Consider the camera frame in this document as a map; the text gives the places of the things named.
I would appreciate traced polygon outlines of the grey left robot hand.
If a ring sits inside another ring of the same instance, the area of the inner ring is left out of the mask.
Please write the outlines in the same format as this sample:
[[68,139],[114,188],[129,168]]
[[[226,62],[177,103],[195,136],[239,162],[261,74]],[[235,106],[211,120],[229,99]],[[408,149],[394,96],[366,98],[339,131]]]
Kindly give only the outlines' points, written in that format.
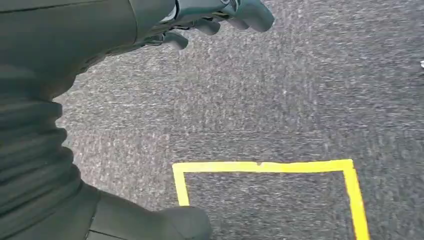
[[220,22],[268,31],[259,0],[3,0],[0,3],[0,237],[3,240],[208,240],[197,207],[150,211],[81,179],[54,99],[108,56],[214,35]]

